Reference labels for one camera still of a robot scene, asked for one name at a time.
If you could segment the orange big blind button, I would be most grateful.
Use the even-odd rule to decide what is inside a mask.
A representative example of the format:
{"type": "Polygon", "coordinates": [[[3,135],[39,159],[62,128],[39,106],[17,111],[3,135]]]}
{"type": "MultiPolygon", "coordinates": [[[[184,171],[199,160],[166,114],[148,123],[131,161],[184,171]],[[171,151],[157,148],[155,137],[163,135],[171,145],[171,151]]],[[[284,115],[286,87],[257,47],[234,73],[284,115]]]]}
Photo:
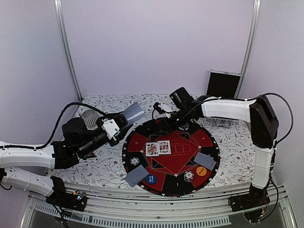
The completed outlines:
{"type": "Polygon", "coordinates": [[[196,174],[199,176],[205,176],[207,174],[207,169],[200,166],[196,169],[196,174]]]}

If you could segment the blue small blind button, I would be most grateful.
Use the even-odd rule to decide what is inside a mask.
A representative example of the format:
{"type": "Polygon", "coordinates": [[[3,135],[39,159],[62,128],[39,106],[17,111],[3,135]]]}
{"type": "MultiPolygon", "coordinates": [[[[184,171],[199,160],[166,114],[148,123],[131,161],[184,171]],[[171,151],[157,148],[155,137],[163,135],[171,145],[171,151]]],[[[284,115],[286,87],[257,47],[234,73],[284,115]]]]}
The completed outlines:
{"type": "Polygon", "coordinates": [[[149,185],[154,185],[157,182],[157,177],[153,174],[149,174],[146,178],[145,181],[149,185]]]}

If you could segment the king of spades card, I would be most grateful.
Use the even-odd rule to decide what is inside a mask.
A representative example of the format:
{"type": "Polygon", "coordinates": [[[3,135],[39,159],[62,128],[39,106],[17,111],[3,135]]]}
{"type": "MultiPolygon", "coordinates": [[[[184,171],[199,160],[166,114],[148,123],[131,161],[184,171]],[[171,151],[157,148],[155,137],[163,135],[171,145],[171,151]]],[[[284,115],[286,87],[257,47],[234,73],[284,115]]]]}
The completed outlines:
{"type": "Polygon", "coordinates": [[[159,156],[159,145],[156,142],[147,142],[145,145],[145,155],[147,157],[155,157],[159,156]]]}

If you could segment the white blue poker chip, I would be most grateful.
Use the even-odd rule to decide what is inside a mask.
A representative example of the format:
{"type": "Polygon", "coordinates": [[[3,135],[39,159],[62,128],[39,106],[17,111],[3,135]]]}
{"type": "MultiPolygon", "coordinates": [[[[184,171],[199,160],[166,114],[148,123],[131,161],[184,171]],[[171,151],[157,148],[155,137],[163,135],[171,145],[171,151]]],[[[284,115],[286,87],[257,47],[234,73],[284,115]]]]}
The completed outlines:
{"type": "Polygon", "coordinates": [[[133,166],[137,166],[140,164],[140,159],[138,157],[133,157],[130,159],[130,164],[133,166]]]}

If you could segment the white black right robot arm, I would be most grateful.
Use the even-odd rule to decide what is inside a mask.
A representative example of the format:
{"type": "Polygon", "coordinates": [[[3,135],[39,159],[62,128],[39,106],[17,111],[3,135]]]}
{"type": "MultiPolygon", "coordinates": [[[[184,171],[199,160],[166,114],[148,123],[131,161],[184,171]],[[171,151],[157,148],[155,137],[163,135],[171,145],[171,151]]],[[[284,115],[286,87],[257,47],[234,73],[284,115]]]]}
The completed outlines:
{"type": "Polygon", "coordinates": [[[232,200],[244,201],[249,207],[256,207],[260,202],[267,201],[267,188],[273,182],[271,171],[275,164],[276,147],[282,141],[277,139],[279,122],[267,98],[269,95],[265,93],[246,99],[206,95],[193,98],[184,87],[181,87],[170,94],[177,107],[176,111],[163,103],[155,103],[153,108],[167,116],[160,125],[160,132],[164,134],[204,117],[249,123],[251,140],[256,151],[255,173],[249,193],[241,197],[232,197],[232,200]]]}

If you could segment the blue playing card deck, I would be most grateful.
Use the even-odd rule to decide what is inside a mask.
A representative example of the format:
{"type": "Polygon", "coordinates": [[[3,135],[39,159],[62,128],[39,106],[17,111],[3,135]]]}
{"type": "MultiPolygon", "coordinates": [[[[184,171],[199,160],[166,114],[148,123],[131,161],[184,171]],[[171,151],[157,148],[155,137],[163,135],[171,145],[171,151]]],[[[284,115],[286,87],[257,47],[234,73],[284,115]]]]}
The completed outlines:
{"type": "Polygon", "coordinates": [[[130,126],[144,117],[144,110],[135,102],[123,112],[123,115],[127,120],[127,126],[130,126]]]}

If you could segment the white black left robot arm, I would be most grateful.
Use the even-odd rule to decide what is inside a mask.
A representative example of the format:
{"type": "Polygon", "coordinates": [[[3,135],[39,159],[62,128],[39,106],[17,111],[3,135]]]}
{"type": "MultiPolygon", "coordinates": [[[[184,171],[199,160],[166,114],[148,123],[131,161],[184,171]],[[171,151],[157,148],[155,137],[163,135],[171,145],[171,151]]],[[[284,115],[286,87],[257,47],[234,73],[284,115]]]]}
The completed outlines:
{"type": "Polygon", "coordinates": [[[61,178],[31,173],[23,167],[68,169],[85,160],[105,144],[117,145],[131,128],[132,123],[125,111],[105,113],[93,106],[87,108],[98,112],[97,128],[89,130],[80,117],[74,117],[62,125],[63,141],[53,141],[64,112],[80,102],[67,104],[55,123],[51,136],[42,145],[0,143],[0,182],[53,198],[60,206],[67,206],[71,197],[61,178]]]}

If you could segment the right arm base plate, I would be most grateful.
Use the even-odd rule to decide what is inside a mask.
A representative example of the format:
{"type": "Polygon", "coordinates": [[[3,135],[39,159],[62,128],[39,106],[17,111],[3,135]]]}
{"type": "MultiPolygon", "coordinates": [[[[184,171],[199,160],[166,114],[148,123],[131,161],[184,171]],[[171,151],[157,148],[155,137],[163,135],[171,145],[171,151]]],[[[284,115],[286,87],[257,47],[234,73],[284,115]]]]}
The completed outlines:
{"type": "Polygon", "coordinates": [[[266,190],[252,188],[249,193],[231,196],[228,199],[228,204],[233,212],[252,209],[270,203],[266,190]]]}

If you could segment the king of hearts card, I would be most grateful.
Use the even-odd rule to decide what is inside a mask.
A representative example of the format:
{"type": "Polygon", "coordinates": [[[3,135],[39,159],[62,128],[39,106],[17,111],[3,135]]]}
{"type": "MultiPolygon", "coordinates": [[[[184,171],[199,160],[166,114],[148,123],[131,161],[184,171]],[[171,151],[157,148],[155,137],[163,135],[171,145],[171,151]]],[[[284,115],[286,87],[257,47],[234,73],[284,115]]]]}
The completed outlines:
{"type": "Polygon", "coordinates": [[[159,146],[159,155],[171,154],[171,144],[169,140],[158,141],[158,146],[159,146]]]}

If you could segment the dealt blue card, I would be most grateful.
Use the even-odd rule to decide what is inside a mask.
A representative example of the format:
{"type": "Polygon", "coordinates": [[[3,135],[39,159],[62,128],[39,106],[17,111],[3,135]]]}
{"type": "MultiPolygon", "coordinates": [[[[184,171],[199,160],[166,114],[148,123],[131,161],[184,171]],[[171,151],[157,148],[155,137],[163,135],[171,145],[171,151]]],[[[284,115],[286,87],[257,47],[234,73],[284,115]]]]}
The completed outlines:
{"type": "Polygon", "coordinates": [[[194,159],[194,162],[197,163],[197,164],[199,164],[199,165],[201,165],[202,159],[203,158],[207,158],[207,157],[210,157],[210,156],[199,152],[199,153],[197,153],[197,155],[196,155],[196,157],[194,159]]]}
{"type": "Polygon", "coordinates": [[[149,172],[142,165],[140,165],[131,172],[129,172],[128,174],[131,178],[131,181],[140,182],[149,175],[149,172]]]}
{"type": "Polygon", "coordinates": [[[209,170],[213,170],[215,165],[216,161],[212,157],[203,158],[201,161],[201,166],[209,170]]]}
{"type": "Polygon", "coordinates": [[[126,177],[125,181],[131,186],[134,187],[138,184],[142,179],[146,177],[146,170],[143,167],[137,167],[136,169],[129,172],[126,177]]]}

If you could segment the black white dealer button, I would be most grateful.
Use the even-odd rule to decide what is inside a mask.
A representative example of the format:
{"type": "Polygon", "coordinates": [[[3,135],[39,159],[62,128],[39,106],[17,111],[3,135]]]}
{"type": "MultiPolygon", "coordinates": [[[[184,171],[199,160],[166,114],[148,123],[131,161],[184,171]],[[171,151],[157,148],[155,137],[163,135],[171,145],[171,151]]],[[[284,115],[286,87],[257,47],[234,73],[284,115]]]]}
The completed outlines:
{"type": "Polygon", "coordinates": [[[179,127],[180,130],[187,131],[189,129],[189,124],[185,123],[179,127]]]}

